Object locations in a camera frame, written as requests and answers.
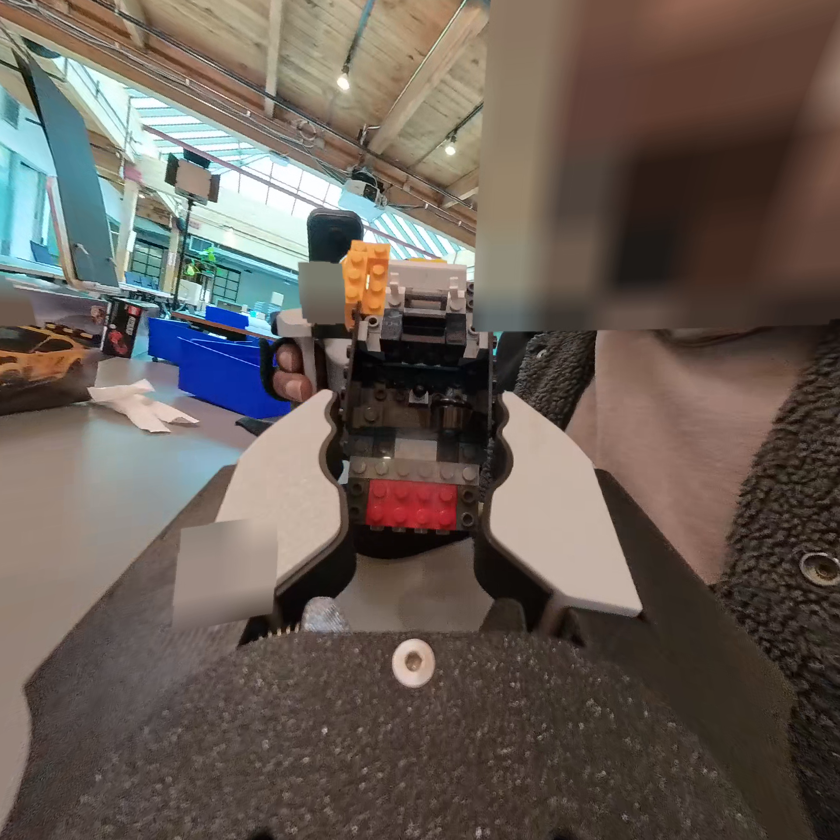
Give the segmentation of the orange toy brick assembly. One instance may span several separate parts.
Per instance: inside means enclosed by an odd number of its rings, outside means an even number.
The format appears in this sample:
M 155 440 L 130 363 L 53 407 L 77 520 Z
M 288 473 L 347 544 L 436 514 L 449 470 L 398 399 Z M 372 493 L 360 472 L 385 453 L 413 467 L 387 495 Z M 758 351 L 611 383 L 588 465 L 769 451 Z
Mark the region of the orange toy brick assembly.
M 341 262 L 345 327 L 354 328 L 354 313 L 382 317 L 388 286 L 391 247 L 354 240 Z

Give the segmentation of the partly built brick car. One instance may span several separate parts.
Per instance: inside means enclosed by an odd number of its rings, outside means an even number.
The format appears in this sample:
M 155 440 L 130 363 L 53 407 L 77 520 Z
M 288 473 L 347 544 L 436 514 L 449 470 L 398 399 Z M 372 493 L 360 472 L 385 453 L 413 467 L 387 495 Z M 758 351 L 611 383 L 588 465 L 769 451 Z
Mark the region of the partly built brick car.
M 350 523 L 462 536 L 480 520 L 494 429 L 495 340 L 464 266 L 392 260 L 382 317 L 353 314 L 341 394 Z

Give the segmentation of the person's right hand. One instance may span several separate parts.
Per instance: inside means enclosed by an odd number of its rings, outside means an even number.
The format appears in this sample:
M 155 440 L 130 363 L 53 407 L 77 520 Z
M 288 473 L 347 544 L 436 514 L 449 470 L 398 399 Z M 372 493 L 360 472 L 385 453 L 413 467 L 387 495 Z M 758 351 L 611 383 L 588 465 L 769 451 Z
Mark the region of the person's right hand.
M 278 401 L 301 404 L 317 386 L 304 371 L 304 355 L 292 339 L 259 339 L 259 380 L 264 392 Z

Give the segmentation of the grey desk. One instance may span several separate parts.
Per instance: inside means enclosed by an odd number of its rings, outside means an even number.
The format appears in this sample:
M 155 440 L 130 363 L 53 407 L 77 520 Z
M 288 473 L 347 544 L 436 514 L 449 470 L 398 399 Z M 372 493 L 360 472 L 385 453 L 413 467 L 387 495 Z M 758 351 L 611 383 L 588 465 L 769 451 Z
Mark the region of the grey desk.
M 149 434 L 100 406 L 2 417 L 2 821 L 26 764 L 24 684 L 88 609 L 255 439 L 237 415 L 181 392 L 174 366 L 105 360 L 97 385 L 149 381 L 198 420 Z

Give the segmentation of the crumpled white paper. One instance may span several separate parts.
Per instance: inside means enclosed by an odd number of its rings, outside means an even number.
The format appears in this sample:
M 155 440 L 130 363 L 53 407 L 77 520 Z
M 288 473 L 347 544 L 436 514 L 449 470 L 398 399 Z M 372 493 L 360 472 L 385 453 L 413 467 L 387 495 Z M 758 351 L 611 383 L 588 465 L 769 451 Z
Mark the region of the crumpled white paper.
M 153 399 L 154 387 L 147 380 L 129 385 L 92 386 L 88 394 L 92 403 L 125 416 L 145 433 L 168 434 L 171 426 L 200 424 L 193 416 Z

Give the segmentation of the yellow car toy set box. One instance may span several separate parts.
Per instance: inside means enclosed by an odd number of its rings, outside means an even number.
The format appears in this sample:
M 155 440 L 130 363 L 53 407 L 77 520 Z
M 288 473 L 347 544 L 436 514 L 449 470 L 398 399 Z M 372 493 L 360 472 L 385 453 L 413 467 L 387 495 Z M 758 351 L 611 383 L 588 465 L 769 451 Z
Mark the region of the yellow car toy set box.
M 2 281 L 1 415 L 89 401 L 109 304 Z

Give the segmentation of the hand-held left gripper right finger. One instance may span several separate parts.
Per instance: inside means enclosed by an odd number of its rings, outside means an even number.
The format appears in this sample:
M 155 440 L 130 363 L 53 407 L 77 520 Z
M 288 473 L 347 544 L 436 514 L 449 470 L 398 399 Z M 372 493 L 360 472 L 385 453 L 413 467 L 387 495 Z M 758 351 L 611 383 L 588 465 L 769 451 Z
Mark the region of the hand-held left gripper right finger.
M 519 396 L 494 408 L 489 484 L 474 568 L 494 601 L 520 606 L 525 629 L 568 609 L 636 619 L 637 588 L 595 467 L 561 428 Z

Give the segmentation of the long wooden table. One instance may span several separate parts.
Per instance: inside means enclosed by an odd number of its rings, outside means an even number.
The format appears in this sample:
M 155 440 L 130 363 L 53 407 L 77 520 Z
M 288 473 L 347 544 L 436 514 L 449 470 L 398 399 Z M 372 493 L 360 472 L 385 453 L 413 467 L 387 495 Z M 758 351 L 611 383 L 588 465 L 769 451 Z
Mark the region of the long wooden table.
M 277 339 L 277 336 L 274 335 L 271 331 L 238 328 L 226 323 L 208 321 L 205 318 L 193 316 L 191 314 L 183 312 L 171 312 L 171 319 L 181 322 L 187 322 L 193 327 L 196 327 L 209 333 L 218 333 L 225 335 L 230 333 L 254 339 L 266 339 L 269 341 L 274 341 Z

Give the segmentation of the studio light on stand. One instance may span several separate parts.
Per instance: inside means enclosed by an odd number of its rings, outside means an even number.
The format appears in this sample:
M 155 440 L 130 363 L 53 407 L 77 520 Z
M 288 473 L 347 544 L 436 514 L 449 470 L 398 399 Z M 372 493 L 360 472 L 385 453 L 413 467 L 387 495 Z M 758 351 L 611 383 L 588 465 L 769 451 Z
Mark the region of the studio light on stand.
M 186 199 L 186 211 L 179 227 L 181 243 L 175 263 L 175 285 L 172 293 L 172 309 L 177 311 L 180 303 L 182 270 L 186 256 L 188 228 L 196 204 L 216 204 L 218 201 L 221 176 L 209 170 L 210 160 L 194 150 L 184 149 L 182 157 L 169 154 L 167 157 L 164 181 L 174 187 L 178 196 Z

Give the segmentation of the ceiling projector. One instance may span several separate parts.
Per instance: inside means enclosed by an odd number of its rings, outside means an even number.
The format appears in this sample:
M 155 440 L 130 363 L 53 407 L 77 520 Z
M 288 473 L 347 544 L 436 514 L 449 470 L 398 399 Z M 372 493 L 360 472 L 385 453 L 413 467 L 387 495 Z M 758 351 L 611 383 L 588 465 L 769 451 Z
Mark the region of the ceiling projector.
M 352 201 L 361 200 L 384 207 L 387 205 L 385 183 L 368 168 L 355 166 L 342 185 L 339 206 L 350 208 Z

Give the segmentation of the black slanted panel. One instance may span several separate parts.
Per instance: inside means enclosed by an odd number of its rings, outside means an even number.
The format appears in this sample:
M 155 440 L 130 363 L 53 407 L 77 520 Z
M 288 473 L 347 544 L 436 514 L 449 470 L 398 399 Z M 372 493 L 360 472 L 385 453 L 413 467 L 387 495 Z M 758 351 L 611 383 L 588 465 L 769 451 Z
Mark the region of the black slanted panel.
M 76 279 L 118 292 L 109 221 L 87 126 L 37 61 L 20 54 L 15 59 L 55 166 L 64 239 Z

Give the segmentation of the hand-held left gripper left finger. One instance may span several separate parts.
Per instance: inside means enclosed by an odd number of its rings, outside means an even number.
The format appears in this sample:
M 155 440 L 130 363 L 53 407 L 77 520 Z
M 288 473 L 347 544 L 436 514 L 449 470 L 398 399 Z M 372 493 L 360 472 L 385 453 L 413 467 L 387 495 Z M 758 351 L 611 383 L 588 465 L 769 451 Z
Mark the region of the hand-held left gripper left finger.
M 242 595 L 311 588 L 340 595 L 356 568 L 345 489 L 338 395 L 322 390 L 241 455 L 215 521 L 215 570 Z

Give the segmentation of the black toy set box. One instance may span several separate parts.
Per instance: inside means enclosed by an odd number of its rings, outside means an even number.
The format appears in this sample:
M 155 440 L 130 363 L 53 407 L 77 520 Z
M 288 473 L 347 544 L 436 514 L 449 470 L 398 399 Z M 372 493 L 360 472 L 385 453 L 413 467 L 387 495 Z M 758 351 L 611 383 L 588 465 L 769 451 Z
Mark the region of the black toy set box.
M 103 326 L 101 353 L 108 358 L 132 358 L 138 342 L 148 338 L 149 320 L 159 314 L 155 303 L 112 298 Z

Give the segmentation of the person's black fleece jacket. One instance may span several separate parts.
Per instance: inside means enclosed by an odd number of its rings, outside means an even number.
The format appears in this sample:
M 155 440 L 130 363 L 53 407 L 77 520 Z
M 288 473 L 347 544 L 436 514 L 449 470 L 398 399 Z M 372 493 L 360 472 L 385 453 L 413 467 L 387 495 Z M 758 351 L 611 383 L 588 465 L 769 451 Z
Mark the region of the person's black fleece jacket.
M 707 585 L 793 689 L 804 804 L 816 837 L 838 838 L 838 322 L 823 326 L 742 483 L 726 568 Z M 566 432 L 597 334 L 504 332 L 502 388 Z

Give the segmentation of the person's beige hoodie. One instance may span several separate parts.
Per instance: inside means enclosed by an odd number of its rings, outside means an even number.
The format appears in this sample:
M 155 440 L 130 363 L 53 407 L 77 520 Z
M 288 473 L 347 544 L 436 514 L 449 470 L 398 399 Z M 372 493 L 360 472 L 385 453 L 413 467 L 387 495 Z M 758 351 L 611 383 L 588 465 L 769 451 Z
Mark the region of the person's beige hoodie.
M 742 483 L 824 326 L 600 331 L 567 434 L 707 584 Z

